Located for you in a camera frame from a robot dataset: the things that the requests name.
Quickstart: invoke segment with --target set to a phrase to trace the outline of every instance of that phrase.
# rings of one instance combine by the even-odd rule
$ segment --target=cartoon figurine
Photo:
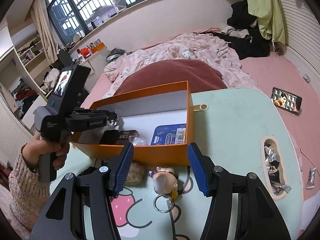
[[[159,195],[170,195],[173,203],[178,196],[178,176],[174,174],[173,168],[157,167],[157,172],[149,171],[153,179],[153,190]]]

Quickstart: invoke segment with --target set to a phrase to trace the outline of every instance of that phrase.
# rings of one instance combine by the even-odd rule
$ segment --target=blue package
[[[186,127],[186,123],[158,126],[153,133],[151,145],[185,143]]]

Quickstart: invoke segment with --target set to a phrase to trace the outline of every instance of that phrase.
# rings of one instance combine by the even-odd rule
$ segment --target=crumpled quilt
[[[234,49],[228,47],[226,41],[211,34],[184,33],[152,48],[138,49],[130,55],[123,55],[109,63],[104,74],[113,84],[103,98],[113,96],[129,75],[151,63],[167,59],[199,59],[218,70],[228,88],[258,89],[250,75],[241,71],[239,57]]]

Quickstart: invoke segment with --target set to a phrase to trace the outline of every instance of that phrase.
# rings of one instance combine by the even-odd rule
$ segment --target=hand
[[[22,150],[22,156],[26,164],[30,167],[36,167],[41,154],[56,152],[57,158],[53,161],[55,170],[59,170],[64,166],[67,153],[70,149],[71,135],[67,137],[66,143],[61,146],[59,143],[40,140],[40,133],[36,132],[31,141]]]

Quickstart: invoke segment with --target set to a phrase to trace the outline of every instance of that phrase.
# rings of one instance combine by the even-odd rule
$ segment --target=pink bed sheet
[[[109,91],[111,82],[105,74],[102,74],[97,83],[92,88],[90,94],[87,96],[81,107],[90,108],[93,102],[101,100],[103,95]]]
[[[246,58],[241,60],[242,70],[251,75],[262,91],[271,98],[272,88],[278,87],[302,97],[301,115],[295,116],[288,111],[278,109],[288,131],[297,145],[316,167],[320,166],[320,99],[310,84],[299,75],[294,64],[283,56],[271,53],[269,57]],[[316,173],[315,188],[305,189],[309,168],[313,164],[302,155],[302,174],[304,200],[320,190],[320,178]]]

